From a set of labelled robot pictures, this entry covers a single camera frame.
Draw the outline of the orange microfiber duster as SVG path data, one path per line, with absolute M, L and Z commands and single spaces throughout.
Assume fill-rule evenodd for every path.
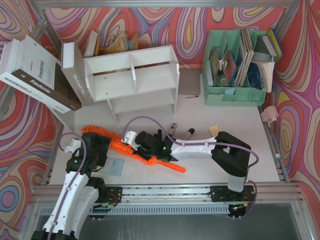
M 174 163 L 168 163 L 168 162 L 164 162 L 162 160 L 157 159 L 156 157 L 151 157 L 149 160 L 145 160 L 143 159 L 141 156 L 134 154 L 134 151 L 131 149 L 131 147 L 129 145 L 125 145 L 122 142 L 122 136 L 120 134 L 117 134 L 115 132 L 109 131 L 103 127 L 100 126 L 95 126 L 95 125 L 86 125 L 81 129 L 81 133 L 97 133 L 103 137 L 108 137 L 111 138 L 111 142 L 109 144 L 109 147 L 116 151 L 117 153 L 130 157 L 132 159 L 136 159 L 142 163 L 144 163 L 145 165 L 148 166 L 154 166 L 156 164 L 160 164 L 162 166 L 165 166 L 169 169 L 172 169 L 174 171 L 180 172 L 180 173 L 185 173 L 186 169 L 178 166 Z

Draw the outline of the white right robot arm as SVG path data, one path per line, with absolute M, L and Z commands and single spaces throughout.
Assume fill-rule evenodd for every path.
M 146 131 L 127 131 L 124 143 L 146 161 L 152 157 L 165 163 L 185 159 L 212 159 L 228 174 L 228 189 L 236 193 L 243 191 L 252 148 L 225 131 L 219 132 L 216 137 L 202 140 L 170 139 L 168 136 L 162 138 L 161 129 L 153 135 Z

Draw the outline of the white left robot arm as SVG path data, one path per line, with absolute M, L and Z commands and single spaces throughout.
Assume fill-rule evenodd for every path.
M 72 154 L 62 190 L 42 230 L 33 232 L 33 240 L 77 240 L 90 209 L 106 196 L 104 180 L 92 172 L 105 165 L 111 139 L 96 132 L 73 136 L 70 145 L 60 147 Z

